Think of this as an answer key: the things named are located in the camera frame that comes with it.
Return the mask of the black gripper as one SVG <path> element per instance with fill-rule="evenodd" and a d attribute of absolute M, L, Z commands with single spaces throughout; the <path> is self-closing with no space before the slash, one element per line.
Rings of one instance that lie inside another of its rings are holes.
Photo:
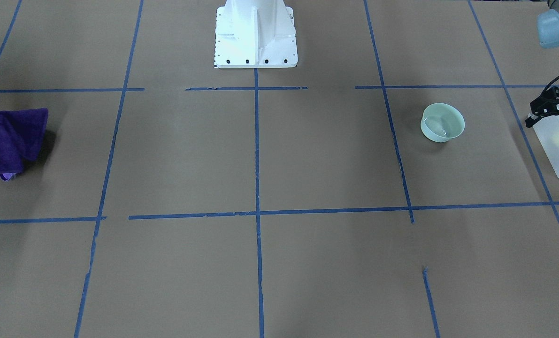
<path fill-rule="evenodd" d="M 559 87 L 554 83 L 555 81 L 548 83 L 530 103 L 530 113 L 525 120 L 526 128 L 532 128 L 543 118 L 559 115 Z"/>

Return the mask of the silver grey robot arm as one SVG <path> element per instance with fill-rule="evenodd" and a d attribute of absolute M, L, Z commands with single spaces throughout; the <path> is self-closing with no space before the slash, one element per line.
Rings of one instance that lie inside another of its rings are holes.
<path fill-rule="evenodd" d="M 559 0 L 549 0 L 548 10 L 537 17 L 537 35 L 544 49 L 559 47 Z M 555 83 L 559 75 L 550 81 L 539 96 L 530 103 L 530 113 L 525 120 L 526 128 L 532 128 L 547 117 L 559 116 L 559 87 Z"/>

